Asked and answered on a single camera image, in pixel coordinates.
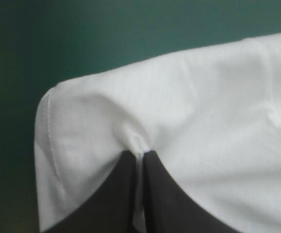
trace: green wall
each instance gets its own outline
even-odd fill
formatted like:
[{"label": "green wall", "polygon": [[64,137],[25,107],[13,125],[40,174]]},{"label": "green wall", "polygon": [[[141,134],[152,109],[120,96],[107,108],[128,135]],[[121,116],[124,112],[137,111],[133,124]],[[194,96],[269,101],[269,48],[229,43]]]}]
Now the green wall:
[{"label": "green wall", "polygon": [[56,83],[281,32],[281,0],[0,1],[0,233],[38,231],[33,127]]}]

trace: white fabric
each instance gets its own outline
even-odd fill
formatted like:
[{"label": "white fabric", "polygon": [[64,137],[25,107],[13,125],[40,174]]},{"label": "white fabric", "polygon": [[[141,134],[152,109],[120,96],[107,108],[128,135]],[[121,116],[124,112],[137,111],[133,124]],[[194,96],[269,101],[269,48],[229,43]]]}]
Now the white fabric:
[{"label": "white fabric", "polygon": [[281,33],[161,55],[57,84],[35,123],[40,229],[86,201],[123,150],[156,150],[204,209],[281,233]]}]

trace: dark green background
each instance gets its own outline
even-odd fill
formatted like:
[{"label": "dark green background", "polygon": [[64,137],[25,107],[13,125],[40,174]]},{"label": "dark green background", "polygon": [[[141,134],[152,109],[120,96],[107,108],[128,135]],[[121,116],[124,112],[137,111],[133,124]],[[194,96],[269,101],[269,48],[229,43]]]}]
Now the dark green background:
[{"label": "dark green background", "polygon": [[0,1],[0,233],[36,233],[33,127],[56,83],[281,32],[281,0]]}]

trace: seam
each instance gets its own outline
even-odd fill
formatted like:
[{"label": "seam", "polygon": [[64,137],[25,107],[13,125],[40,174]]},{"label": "seam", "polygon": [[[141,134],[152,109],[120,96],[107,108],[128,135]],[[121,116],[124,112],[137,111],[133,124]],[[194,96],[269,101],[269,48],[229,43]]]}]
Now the seam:
[{"label": "seam", "polygon": [[49,139],[49,146],[50,146],[50,152],[51,152],[51,157],[52,157],[52,161],[53,161],[53,166],[54,166],[54,172],[55,172],[55,176],[57,178],[57,181],[58,181],[58,184],[59,184],[59,187],[65,197],[65,190],[64,190],[64,187],[63,187],[63,184],[61,182],[61,179],[58,175],[58,169],[57,169],[57,162],[55,160],[55,154],[54,154],[54,149],[53,149],[53,146],[52,146],[52,141],[51,141],[51,136],[50,136],[50,98],[51,98],[51,93],[52,93],[52,90],[54,89],[54,87],[52,87],[50,90],[49,90],[49,95],[48,95],[48,102],[47,102],[47,110],[48,110],[48,119],[47,119],[47,133],[48,133],[48,139]]}]

